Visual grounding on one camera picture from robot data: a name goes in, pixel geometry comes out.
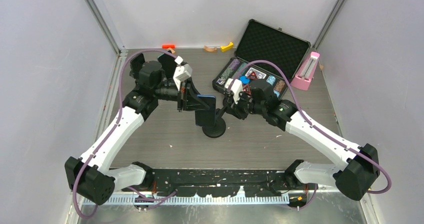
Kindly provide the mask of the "small-clamp black phone stand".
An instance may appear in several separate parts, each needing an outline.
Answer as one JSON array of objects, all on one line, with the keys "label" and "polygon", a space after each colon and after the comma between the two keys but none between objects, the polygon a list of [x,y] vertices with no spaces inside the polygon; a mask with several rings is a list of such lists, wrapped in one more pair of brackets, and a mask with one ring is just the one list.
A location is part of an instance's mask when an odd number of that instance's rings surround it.
[{"label": "small-clamp black phone stand", "polygon": [[219,138],[224,135],[227,126],[223,119],[223,115],[226,113],[227,107],[217,108],[215,111],[215,123],[212,127],[203,127],[202,131],[205,136],[209,138]]}]

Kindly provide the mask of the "dark green-edged smartphone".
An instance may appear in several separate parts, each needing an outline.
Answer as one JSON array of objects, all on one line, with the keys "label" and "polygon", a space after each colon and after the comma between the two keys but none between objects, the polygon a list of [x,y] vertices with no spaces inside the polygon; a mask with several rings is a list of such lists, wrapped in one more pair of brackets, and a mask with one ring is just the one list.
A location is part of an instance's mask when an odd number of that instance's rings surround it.
[{"label": "dark green-edged smartphone", "polygon": [[172,79],[177,67],[176,62],[174,61],[174,57],[167,54],[161,54],[157,57],[157,61],[161,63],[166,78]]}]

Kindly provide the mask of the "black smartphone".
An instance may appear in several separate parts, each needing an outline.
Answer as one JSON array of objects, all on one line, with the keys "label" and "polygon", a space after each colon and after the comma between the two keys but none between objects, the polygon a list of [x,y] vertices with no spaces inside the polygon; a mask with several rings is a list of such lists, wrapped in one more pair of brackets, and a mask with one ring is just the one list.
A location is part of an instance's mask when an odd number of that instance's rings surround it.
[{"label": "black smartphone", "polygon": [[141,70],[141,68],[143,67],[143,64],[145,63],[145,58],[144,58],[144,54],[140,53],[137,56],[135,56],[131,61],[130,61],[130,73],[129,75],[134,78],[135,80],[137,80],[139,78],[139,72]]}]

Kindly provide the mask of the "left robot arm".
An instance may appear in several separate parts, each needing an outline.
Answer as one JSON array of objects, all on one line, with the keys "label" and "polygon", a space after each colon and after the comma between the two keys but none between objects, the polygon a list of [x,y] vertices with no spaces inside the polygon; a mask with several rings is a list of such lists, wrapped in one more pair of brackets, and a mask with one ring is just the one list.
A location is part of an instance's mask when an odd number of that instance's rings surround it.
[{"label": "left robot arm", "polygon": [[120,109],[99,139],[79,158],[65,162],[69,187],[96,205],[108,201],[115,191],[128,187],[149,190],[154,183],[151,167],[134,162],[111,169],[111,164],[129,137],[157,108],[160,100],[175,101],[178,111],[193,111],[200,127],[215,124],[216,98],[195,88],[188,64],[165,70],[158,61],[131,66],[135,88],[122,100]]}]

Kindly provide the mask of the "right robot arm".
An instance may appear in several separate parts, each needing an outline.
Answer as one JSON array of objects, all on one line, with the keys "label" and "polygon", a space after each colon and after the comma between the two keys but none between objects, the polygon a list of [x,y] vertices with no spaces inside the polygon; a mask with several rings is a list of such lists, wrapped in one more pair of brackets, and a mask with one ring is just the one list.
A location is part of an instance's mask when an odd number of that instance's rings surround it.
[{"label": "right robot arm", "polygon": [[292,101],[278,99],[266,80],[252,80],[245,86],[241,80],[229,78],[223,87],[228,114],[238,119],[260,115],[268,124],[302,139],[331,161],[313,164],[295,160],[286,169],[288,187],[298,189],[309,183],[333,186],[346,197],[359,201],[379,177],[379,158],[374,146],[360,146],[325,128]]}]

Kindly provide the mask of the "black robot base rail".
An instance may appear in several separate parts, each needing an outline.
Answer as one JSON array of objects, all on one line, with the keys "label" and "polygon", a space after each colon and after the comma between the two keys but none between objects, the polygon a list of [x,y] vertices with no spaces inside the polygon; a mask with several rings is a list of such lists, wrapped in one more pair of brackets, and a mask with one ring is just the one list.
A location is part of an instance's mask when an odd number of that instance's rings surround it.
[{"label": "black robot base rail", "polygon": [[246,197],[274,197],[299,190],[313,191],[315,184],[301,184],[283,170],[265,169],[153,169],[137,191],[149,191],[159,196],[173,192],[177,197],[233,197],[241,191]]}]

